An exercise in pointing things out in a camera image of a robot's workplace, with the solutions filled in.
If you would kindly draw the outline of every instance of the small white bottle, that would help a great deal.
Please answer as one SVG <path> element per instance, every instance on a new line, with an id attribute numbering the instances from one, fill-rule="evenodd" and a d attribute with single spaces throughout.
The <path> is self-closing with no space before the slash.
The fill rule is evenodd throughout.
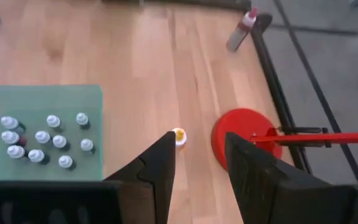
<path id="1" fill-rule="evenodd" d="M 75 117 L 76 122 L 81 126 L 82 129 L 88 129 L 90 127 L 90 121 L 88 116 L 84 113 L 78 113 Z"/>
<path id="2" fill-rule="evenodd" d="M 61 136 L 61 135 L 56 135 L 55 137 L 53 137 L 52 142 L 53 142 L 53 145 L 59 149 L 63 149 L 64 147 L 67 146 L 66 137 Z"/>
<path id="3" fill-rule="evenodd" d="M 35 140 L 41 144 L 46 144 L 50 141 L 50 134 L 46 131 L 37 131 Z"/>
<path id="4" fill-rule="evenodd" d="M 226 43 L 226 47 L 229 51 L 235 52 L 246 35 L 251 31 L 256 22 L 257 9 L 253 8 L 250 12 L 247 12 L 242 20 L 237 24 L 236 29 L 230 35 L 229 40 Z"/>
<path id="5" fill-rule="evenodd" d="M 70 156 L 60 156 L 59 166 L 61 168 L 69 169 L 73 165 L 73 159 Z"/>
<path id="6" fill-rule="evenodd" d="M 4 126 L 4 128 L 10 131 L 14 131 L 18 134 L 23 134 L 25 132 L 25 126 L 13 117 L 1 117 L 1 124 Z"/>
<path id="7" fill-rule="evenodd" d="M 62 125 L 62 122 L 60 121 L 60 118 L 58 116 L 49 115 L 47 117 L 47 124 L 51 128 L 60 128 L 60 126 Z"/>
<path id="8" fill-rule="evenodd" d="M 1 139 L 6 144 L 17 144 L 19 146 L 25 146 L 25 144 L 27 142 L 24 138 L 21 138 L 17 133 L 14 133 L 12 131 L 2 132 Z"/>
<path id="9" fill-rule="evenodd" d="M 9 146 L 7 148 L 7 154 L 12 159 L 21 159 L 25 156 L 25 150 L 21 146 Z"/>
<path id="10" fill-rule="evenodd" d="M 33 149 L 28 155 L 31 162 L 41 163 L 45 159 L 45 153 L 40 149 Z"/>
<path id="11" fill-rule="evenodd" d="M 83 139 L 81 141 L 81 149 L 85 152 L 92 152 L 93 142 L 90 139 Z"/>

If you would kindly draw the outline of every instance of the red metal arm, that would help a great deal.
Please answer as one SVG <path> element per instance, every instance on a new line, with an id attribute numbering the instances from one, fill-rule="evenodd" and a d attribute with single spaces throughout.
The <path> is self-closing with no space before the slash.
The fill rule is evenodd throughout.
<path id="1" fill-rule="evenodd" d="M 284 136 L 252 136 L 251 142 L 275 142 L 277 144 L 299 142 L 331 142 L 333 144 L 358 143 L 358 133 L 292 134 Z"/>

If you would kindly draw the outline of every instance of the wooden floor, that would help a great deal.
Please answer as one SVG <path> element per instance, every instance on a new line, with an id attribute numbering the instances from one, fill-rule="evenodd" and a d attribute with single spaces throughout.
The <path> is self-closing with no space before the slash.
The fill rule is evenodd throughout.
<path id="1" fill-rule="evenodd" d="M 194 6 L 92 0 L 0 0 L 0 84 L 97 83 L 104 96 L 105 175 L 168 130 L 188 135 L 177 152 L 169 223 L 241 223 L 210 134 L 227 110 L 278 118 L 246 38 L 225 49 L 240 14 Z M 283 160 L 291 163 L 288 151 Z"/>

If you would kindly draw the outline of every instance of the black metal frame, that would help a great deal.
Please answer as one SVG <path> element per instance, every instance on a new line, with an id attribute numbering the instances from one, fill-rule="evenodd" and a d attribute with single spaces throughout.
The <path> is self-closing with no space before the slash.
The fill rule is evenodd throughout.
<path id="1" fill-rule="evenodd" d="M 290 109 L 288 107 L 284 92 L 281 88 L 281 84 L 274 69 L 272 59 L 270 59 L 269 52 L 262 37 L 263 31 L 267 28 L 267 26 L 268 25 L 264 21 L 257 22 L 256 26 L 251 31 L 252 39 L 254 41 L 254 45 L 258 53 L 260 65 L 262 66 L 262 70 L 264 71 L 268 88 L 270 90 L 273 103 L 276 107 L 280 123 L 284 127 L 294 128 L 295 124 Z M 306 156 L 305 149 L 303 147 L 297 146 L 290 146 L 288 148 L 290 149 L 294 166 L 311 174 L 312 171 Z"/>

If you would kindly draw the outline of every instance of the spray bottle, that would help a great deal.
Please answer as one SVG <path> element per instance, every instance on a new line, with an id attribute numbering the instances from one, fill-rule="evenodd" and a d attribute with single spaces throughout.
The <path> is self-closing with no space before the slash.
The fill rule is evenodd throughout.
<path id="1" fill-rule="evenodd" d="M 237 51 L 241 42 L 245 39 L 247 34 L 251 31 L 256 22 L 257 9 L 253 8 L 250 12 L 247 12 L 242 20 L 237 24 L 236 29 L 231 34 L 229 40 L 226 43 L 226 47 L 231 52 Z"/>

